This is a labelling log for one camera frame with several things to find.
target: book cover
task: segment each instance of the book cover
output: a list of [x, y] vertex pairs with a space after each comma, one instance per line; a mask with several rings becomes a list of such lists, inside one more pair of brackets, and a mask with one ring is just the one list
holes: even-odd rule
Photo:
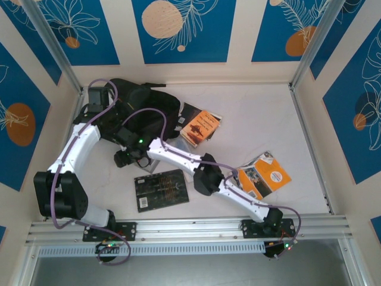
[[135, 191], [139, 213], [189, 201], [181, 170], [135, 178]]
[[[183, 108], [179, 114], [179, 126], [181, 128], [184, 128], [193, 118], [195, 118], [202, 110], [194, 105], [191, 105], [189, 103], [184, 102]], [[222, 119], [222, 116], [218, 114], [211, 113], [215, 119], [217, 119], [219, 122]], [[212, 132], [207, 140], [211, 139], [214, 132]]]
[[180, 134], [193, 147], [197, 147], [216, 130], [219, 124], [219, 121], [213, 115], [203, 110], [180, 131]]
[[238, 169], [238, 180], [245, 192], [262, 200], [291, 178], [271, 153], [265, 152]]
[[260, 155], [256, 159], [254, 167], [272, 191], [276, 191], [291, 181], [290, 176], [270, 152]]

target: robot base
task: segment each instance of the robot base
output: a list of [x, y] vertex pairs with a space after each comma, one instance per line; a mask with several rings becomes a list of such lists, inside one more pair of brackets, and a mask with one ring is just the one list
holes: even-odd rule
[[[127, 241], [135, 241], [136, 224], [136, 222], [117, 222], [113, 231], [120, 234], [122, 237], [125, 237]], [[103, 240], [121, 241], [118, 237], [110, 238], [110, 234], [107, 232], [93, 228], [85, 228], [82, 240], [86, 243], [98, 243]]]

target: white floor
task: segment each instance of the white floor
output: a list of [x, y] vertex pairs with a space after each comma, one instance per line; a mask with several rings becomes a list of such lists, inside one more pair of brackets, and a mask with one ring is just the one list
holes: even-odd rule
[[[210, 153], [217, 162], [237, 167], [269, 150], [292, 182], [264, 201], [300, 213], [328, 212], [287, 85], [170, 85], [159, 90], [223, 116], [213, 138], [194, 153]], [[246, 215], [222, 198], [199, 194], [193, 184], [187, 185], [189, 203], [138, 213], [133, 178], [148, 173], [132, 165], [119, 169], [113, 159], [118, 150], [119, 146], [101, 140], [80, 177], [89, 201], [111, 209], [117, 219]], [[155, 173], [173, 169], [161, 162]]]

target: black bag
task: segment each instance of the black bag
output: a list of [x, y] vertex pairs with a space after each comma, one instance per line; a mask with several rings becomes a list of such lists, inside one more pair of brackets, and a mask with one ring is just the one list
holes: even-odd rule
[[[175, 127], [179, 120], [180, 101], [166, 92], [152, 90], [147, 84], [138, 85], [124, 79], [111, 79], [118, 90], [118, 102], [115, 105], [120, 112], [124, 113], [126, 119], [135, 111], [143, 108], [156, 108], [165, 114], [167, 125], [165, 127], [163, 140], [179, 136]], [[105, 85], [111, 90], [113, 87], [108, 83]], [[149, 133], [160, 137], [164, 119], [156, 111], [143, 111], [133, 116], [125, 127], [134, 133]]]

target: floral wall pattern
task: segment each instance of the floral wall pattern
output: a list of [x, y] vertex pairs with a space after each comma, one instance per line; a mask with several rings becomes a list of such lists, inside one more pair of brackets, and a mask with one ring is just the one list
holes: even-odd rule
[[323, 100], [356, 184], [381, 171], [381, 20]]

